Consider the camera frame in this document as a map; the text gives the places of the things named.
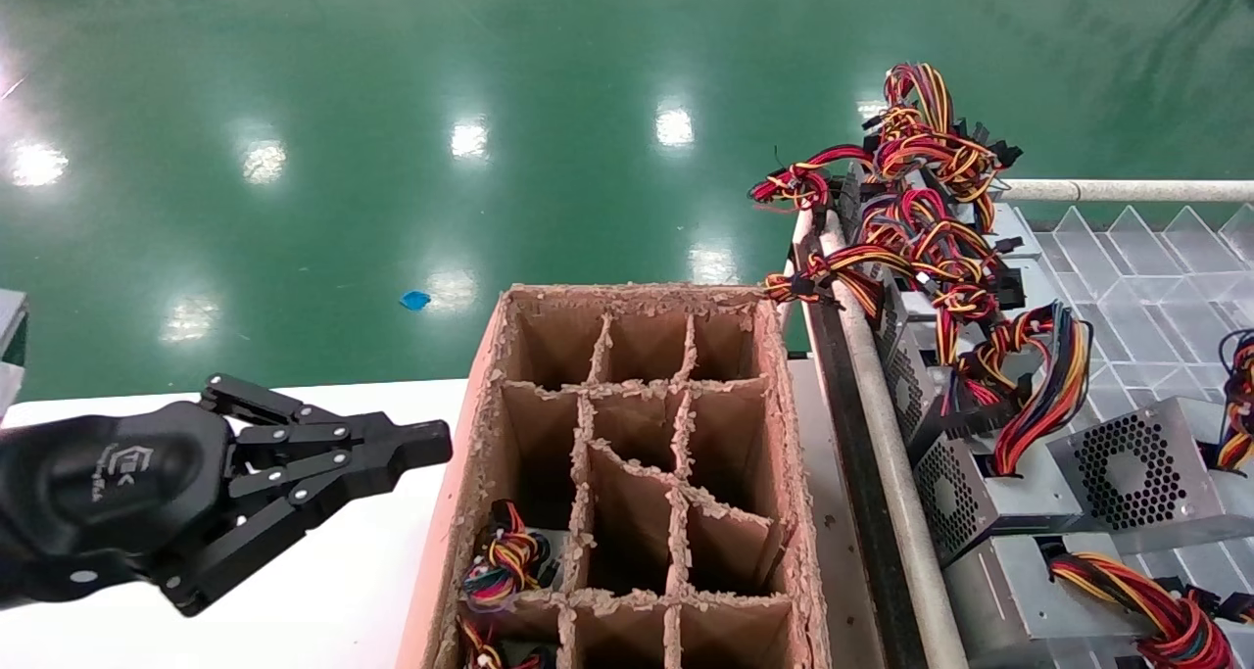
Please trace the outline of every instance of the fan grille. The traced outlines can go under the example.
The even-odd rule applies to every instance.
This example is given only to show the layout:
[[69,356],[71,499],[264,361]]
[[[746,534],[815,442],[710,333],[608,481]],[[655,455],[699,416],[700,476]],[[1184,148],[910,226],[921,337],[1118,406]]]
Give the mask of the fan grille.
[[1092,516],[1111,530],[1175,518],[1186,497],[1161,424],[1129,414],[1093,427],[1075,452]]
[[937,554],[942,559],[958,554],[976,536],[981,507],[959,468],[958,456],[943,443],[932,447],[919,461],[915,481]]

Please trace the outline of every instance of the blue object on floor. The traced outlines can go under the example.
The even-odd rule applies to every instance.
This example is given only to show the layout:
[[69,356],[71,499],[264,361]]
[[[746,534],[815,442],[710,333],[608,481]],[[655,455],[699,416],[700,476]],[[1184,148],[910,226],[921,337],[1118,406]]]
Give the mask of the blue object on floor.
[[425,291],[410,290],[401,295],[400,302],[410,311],[418,311],[431,301],[431,295]]

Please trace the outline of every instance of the colorful wires in box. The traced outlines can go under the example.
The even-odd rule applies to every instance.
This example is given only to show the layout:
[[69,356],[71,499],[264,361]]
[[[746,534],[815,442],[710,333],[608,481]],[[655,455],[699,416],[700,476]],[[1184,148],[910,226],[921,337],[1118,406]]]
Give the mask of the colorful wires in box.
[[465,618],[458,618],[458,626],[466,644],[466,669],[553,669],[557,665],[553,650],[543,645],[529,651],[519,664],[507,665],[500,650],[492,644],[490,630],[484,636]]
[[[1233,339],[1233,356],[1224,349]],[[1215,453],[1215,468],[1240,472],[1254,456],[1254,437],[1250,437],[1251,408],[1254,408],[1254,329],[1231,331],[1219,341],[1219,361],[1228,370],[1224,383],[1224,422]]]
[[1228,638],[1189,595],[1176,597],[1154,580],[1097,554],[1061,554],[1048,566],[1052,577],[1149,618],[1157,631],[1139,641],[1137,649],[1152,666],[1228,669],[1233,665]]
[[545,536],[527,531],[512,501],[493,502],[493,513],[495,522],[484,530],[479,555],[461,581],[475,613],[503,610],[514,594],[547,585],[539,579],[551,556]]

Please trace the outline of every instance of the robot logo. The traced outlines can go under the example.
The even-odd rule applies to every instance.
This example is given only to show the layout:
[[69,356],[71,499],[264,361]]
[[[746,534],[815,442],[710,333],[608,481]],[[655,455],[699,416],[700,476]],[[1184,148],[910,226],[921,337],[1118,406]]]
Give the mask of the robot logo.
[[135,484],[135,473],[148,469],[153,449],[142,446],[128,446],[118,451],[117,443],[110,443],[100,452],[92,474],[92,502],[100,502],[107,486],[105,477],[117,476],[117,487]]
[[135,478],[133,473],[148,469],[148,462],[152,459],[153,449],[144,448],[142,446],[128,446],[109,457],[109,474],[117,476],[122,473],[118,478],[118,487],[133,486],[135,484]]

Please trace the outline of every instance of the black connector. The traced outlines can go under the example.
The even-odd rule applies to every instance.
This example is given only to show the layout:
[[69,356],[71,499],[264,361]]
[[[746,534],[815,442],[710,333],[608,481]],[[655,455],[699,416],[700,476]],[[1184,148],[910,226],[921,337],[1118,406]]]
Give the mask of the black connector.
[[557,576],[557,561],[545,564],[540,570],[540,575],[535,577],[535,582],[539,584],[542,589],[547,589],[553,585],[553,579]]
[[1017,247],[1023,247],[1023,240],[1021,236],[1001,238],[993,244],[993,250],[1002,255],[1012,254]]
[[992,291],[1003,311],[1027,305],[1027,295],[1023,294],[1023,274],[1018,267],[996,267]]
[[1023,156],[1023,151],[1018,146],[1007,144],[1006,141],[998,141],[988,146],[988,149],[997,156],[997,162],[1002,167],[1013,167],[1014,161]]
[[[1067,545],[1062,543],[1061,535],[1032,537],[1032,541],[1036,542],[1036,547],[1041,550],[1041,559],[1045,559],[1047,564],[1062,554],[1067,554]],[[1053,574],[1050,574],[1050,581],[1053,581]]]
[[789,289],[796,296],[809,296],[814,294],[814,280],[805,276],[803,272],[796,272],[793,275],[793,281]]
[[1009,402],[998,402],[973,409],[951,412],[937,419],[938,428],[949,441],[979,437],[1001,431],[1014,418],[1017,408]]
[[1162,590],[1167,592],[1184,595],[1185,585],[1184,581],[1180,580],[1180,576],[1155,576],[1152,581],[1162,586]]
[[1254,610],[1254,595],[1250,594],[1233,594],[1219,602],[1218,610],[1215,610],[1215,616],[1223,618],[1224,620],[1231,620],[1233,623],[1245,623],[1243,615]]
[[887,192],[888,185],[885,185],[884,182],[867,182],[861,187],[859,187],[859,190],[860,191],[858,200],[861,203],[867,203],[870,200],[875,198],[877,196]]
[[1115,669],[1150,669],[1150,663],[1144,656],[1116,656]]
[[1201,611],[1204,611],[1210,618],[1214,618],[1215,615],[1219,614],[1219,607],[1220,607],[1219,596],[1208,591],[1206,589],[1199,589],[1198,586],[1190,584],[1184,587],[1184,595],[1191,597],[1194,602],[1198,604],[1198,607],[1200,607]]

